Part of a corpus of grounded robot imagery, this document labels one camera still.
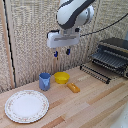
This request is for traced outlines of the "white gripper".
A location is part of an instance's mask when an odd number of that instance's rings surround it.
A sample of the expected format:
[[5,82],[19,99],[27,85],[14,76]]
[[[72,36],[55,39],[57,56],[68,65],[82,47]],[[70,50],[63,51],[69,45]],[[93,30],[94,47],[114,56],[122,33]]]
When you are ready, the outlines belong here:
[[[62,35],[59,30],[50,31],[47,34],[47,46],[49,48],[57,48],[71,46],[79,43],[80,35],[78,32],[70,35]],[[66,50],[66,55],[70,55],[71,48]],[[58,57],[58,51],[54,51],[54,57]]]

